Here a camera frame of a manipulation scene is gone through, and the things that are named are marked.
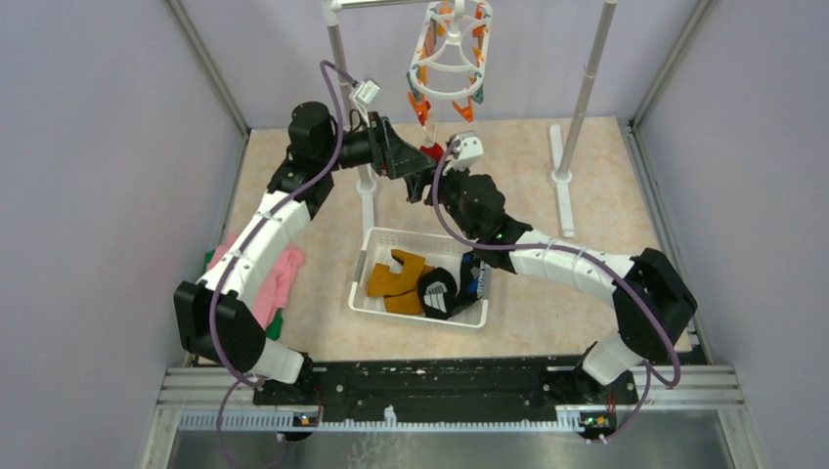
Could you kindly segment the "green cloth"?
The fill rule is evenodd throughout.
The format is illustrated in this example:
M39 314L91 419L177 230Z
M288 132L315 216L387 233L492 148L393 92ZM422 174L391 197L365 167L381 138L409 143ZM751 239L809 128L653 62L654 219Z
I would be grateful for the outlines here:
M266 284L260 289L253 315L260 322L268 339L278 340L284 323L283 308L277 306L278 281L275 270L269 273Z

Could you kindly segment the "black sock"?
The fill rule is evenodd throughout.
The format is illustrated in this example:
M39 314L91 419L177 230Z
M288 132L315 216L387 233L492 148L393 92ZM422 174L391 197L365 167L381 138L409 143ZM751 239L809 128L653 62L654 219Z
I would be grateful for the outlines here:
M444 268L435 268L417 281L417 299L427 318L449 320L483 298L486 264L474 251L464 253L458 278Z

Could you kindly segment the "orange clothespin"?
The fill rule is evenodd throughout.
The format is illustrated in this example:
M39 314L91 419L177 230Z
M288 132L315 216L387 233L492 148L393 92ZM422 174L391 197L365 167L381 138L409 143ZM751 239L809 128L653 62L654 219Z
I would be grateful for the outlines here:
M424 96L416 95L413 92L408 93L408 100L419 125L421 127L426 127L429 120L431 103Z

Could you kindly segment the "white plastic clip hanger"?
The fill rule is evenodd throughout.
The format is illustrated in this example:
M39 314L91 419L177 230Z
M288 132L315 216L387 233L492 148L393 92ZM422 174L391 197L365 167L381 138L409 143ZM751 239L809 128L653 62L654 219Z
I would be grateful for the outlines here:
M483 102L493 20L487 1L427 5L406 73L416 101Z

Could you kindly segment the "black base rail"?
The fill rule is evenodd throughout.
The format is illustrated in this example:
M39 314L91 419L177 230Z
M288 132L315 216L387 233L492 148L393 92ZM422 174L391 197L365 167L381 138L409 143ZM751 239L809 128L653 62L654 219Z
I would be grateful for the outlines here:
M576 356L315 362L295 384L267 381L258 406L309 405L325 423L374 422L393 408L403 423L553 421L565 405L633 405L631 372L601 386Z

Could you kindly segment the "mustard yellow sock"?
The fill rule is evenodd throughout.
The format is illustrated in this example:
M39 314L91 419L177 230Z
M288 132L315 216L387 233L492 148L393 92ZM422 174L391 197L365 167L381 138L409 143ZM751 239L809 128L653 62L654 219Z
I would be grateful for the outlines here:
M369 276L367 295L369 297L399 296L414 291L421 277L434 270L425 263L425 259L416 254L399 250L391 250L392 259L400 268L393 272L391 266L376 263Z
M388 295L383 298L384 308L387 313L419 316L423 309L416 291L410 291L400 295Z

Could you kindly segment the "white plastic basket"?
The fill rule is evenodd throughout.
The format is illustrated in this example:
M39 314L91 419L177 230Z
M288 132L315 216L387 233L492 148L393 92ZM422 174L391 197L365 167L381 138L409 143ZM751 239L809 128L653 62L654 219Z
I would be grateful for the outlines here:
M475 332L486 322L492 269L446 235L372 228L350 308L373 320Z

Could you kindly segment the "white metal drying rack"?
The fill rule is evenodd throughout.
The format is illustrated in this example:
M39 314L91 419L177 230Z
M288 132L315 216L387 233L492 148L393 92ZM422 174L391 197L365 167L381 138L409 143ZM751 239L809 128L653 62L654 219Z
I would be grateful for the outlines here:
M337 70L347 72L346 56L339 29L339 13L347 9L371 8L409 3L425 3L426 1L323 1L323 12L327 24L329 42L334 57L334 65ZM618 1L603 1L601 16L598 22L596 33L592 42L589 59L584 69L584 76L576 103L570 128L566 139L562 137L560 126L549 127L549 142L551 145L552 170L549 174L550 183L556 189L557 214L560 233L564 237L573 238L576 235L570 186L573 175L570 171L573 156L581 134L586 117L589 98L598 71L600 60L606 45L612 20L618 5ZM354 109L349 95L353 84L346 78L340 78L341 92L345 98L341 98L337 104L342 104L345 111ZM368 111L358 111L360 117L367 118ZM357 193L362 204L362 236L366 237L368 231L376 226L375 196L377 184L373 176L370 176L368 169L360 167L360 179L357 184Z

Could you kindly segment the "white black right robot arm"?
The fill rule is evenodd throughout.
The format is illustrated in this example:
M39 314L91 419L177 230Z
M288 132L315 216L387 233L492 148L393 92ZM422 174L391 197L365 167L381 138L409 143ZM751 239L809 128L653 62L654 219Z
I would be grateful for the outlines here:
M612 254L553 238L509 216L493 178L467 170L420 170L404 179L407 199L434 208L449 236L493 269L540 277L602 300L614 311L617 329L590 346L573 376L576 395L598 403L613 381L640 364L667 362L680 379L676 341L696 313L697 301L668 257L646 248Z

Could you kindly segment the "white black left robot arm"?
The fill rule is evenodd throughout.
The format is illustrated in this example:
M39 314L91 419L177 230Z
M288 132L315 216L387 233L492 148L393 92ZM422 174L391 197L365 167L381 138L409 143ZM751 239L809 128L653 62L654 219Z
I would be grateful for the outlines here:
M287 128L286 156L248 225L199 279L182 281L173 304L185 351L218 362L245 383L276 380L291 404L312 395L310 358L267 337L253 307L266 277L291 239L317 215L333 189L333 172L368 165L407 184L418 201L435 160L407 143L386 117L371 112L363 128L343 128L327 106L298 105Z

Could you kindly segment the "pink cloth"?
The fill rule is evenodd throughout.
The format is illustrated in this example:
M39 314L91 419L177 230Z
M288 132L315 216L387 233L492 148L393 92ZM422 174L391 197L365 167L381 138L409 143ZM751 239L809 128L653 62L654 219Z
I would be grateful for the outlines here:
M263 329L267 329L278 316L278 311L287 305L290 289L304 262L305 253L289 244L265 276L251 310Z

